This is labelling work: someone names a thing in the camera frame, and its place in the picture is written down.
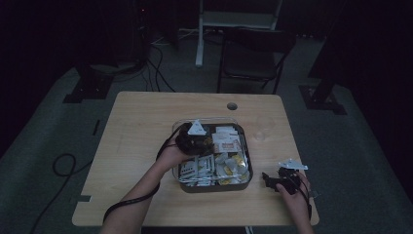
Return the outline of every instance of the black chair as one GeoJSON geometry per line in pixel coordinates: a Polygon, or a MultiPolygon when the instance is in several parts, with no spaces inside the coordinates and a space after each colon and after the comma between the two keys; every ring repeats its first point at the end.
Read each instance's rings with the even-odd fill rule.
{"type": "Polygon", "coordinates": [[[224,35],[218,88],[223,78],[264,82],[276,79],[279,84],[283,62],[295,45],[295,36],[283,31],[246,27],[229,28],[224,35]]]}

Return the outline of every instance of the floor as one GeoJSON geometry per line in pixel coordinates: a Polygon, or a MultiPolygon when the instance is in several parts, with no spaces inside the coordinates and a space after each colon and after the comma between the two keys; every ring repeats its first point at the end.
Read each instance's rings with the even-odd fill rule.
{"type": "MultiPolygon", "coordinates": [[[[183,37],[178,50],[163,40],[154,46],[162,55],[152,49],[150,60],[157,66],[162,57],[159,70],[164,78],[150,66],[138,73],[118,75],[106,99],[63,103],[76,86],[79,75],[71,69],[56,81],[0,161],[0,233],[98,232],[99,227],[77,227],[71,222],[76,208],[74,201],[82,191],[89,168],[73,176],[64,176],[73,165],[72,158],[64,157],[55,164],[59,176],[53,164],[61,154],[76,158],[75,171],[90,163],[119,92],[157,92],[158,83],[161,92],[171,92],[173,88],[184,93],[215,93],[219,36],[206,36],[201,68],[195,66],[196,37],[183,37]]],[[[302,161],[310,167],[307,176],[312,187],[321,194],[315,201],[320,217],[315,230],[317,233],[413,233],[412,203],[395,178],[352,94],[343,87],[333,90],[347,115],[309,110],[305,106],[298,87],[319,83],[318,79],[309,78],[308,73],[321,46],[321,41],[297,39],[297,45],[285,62],[277,92],[302,161]]],[[[113,70],[105,66],[95,68],[104,72],[113,70]]],[[[259,84],[226,82],[222,92],[271,92],[271,84],[263,91],[259,87],[259,84]]],[[[144,232],[244,233],[244,229],[146,228],[144,232]]],[[[253,232],[296,233],[296,229],[293,226],[260,226],[253,227],[253,232]]]]}

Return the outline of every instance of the person's right hand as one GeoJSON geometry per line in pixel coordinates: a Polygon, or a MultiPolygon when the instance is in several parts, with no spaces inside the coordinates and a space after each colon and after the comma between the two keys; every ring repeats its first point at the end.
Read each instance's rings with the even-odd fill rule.
{"type": "MultiPolygon", "coordinates": [[[[306,196],[308,196],[307,189],[308,191],[310,191],[310,182],[301,173],[296,174],[300,177],[302,181],[300,183],[300,189],[304,192],[306,196]]],[[[285,188],[279,183],[277,184],[277,188],[288,207],[288,210],[291,214],[291,217],[295,225],[297,225],[299,233],[314,233],[313,228],[310,224],[307,198],[303,197],[303,195],[298,191],[295,194],[290,195],[285,190],[285,188]]]]}
{"type": "Polygon", "coordinates": [[[184,154],[176,145],[175,139],[171,139],[169,145],[161,153],[159,159],[156,161],[159,164],[164,172],[167,172],[169,169],[177,166],[182,161],[188,159],[188,155],[184,154]]]}

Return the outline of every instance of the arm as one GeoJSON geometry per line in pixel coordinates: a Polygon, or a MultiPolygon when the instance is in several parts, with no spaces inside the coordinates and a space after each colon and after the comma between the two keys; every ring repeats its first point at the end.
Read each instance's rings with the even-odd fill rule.
{"type": "MultiPolygon", "coordinates": [[[[149,194],[158,185],[164,174],[186,159],[186,157],[176,146],[167,147],[159,159],[133,189],[125,195],[122,201],[149,194]]],[[[114,210],[103,223],[100,234],[140,233],[140,227],[148,212],[151,201],[152,198],[149,198],[142,202],[114,210]]]]}
{"type": "MultiPolygon", "coordinates": [[[[306,177],[300,173],[297,173],[297,175],[300,176],[300,179],[302,181],[302,183],[300,184],[301,190],[306,192],[307,186],[307,188],[310,191],[310,182],[306,179],[306,177]]],[[[277,188],[281,193],[282,198],[284,199],[289,212],[291,213],[291,217],[295,225],[297,226],[298,233],[314,234],[315,232],[310,224],[307,202],[303,195],[299,192],[290,195],[281,184],[277,184],[277,188]]]]}

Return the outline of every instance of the dark background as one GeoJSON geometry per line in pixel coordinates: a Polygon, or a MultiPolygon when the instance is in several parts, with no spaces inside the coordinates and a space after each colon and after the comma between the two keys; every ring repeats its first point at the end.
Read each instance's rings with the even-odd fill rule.
{"type": "MultiPolygon", "coordinates": [[[[206,2],[214,10],[236,4],[206,2]]],[[[236,2],[241,11],[250,1],[236,2]]],[[[121,60],[144,59],[134,28],[159,30],[176,42],[179,27],[198,26],[198,7],[192,0],[1,1],[0,155],[76,61],[116,66],[121,60]]],[[[287,0],[278,23],[278,29],[299,36],[326,38],[309,76],[351,90],[411,199],[412,15],[411,4],[401,0],[287,0]]]]}

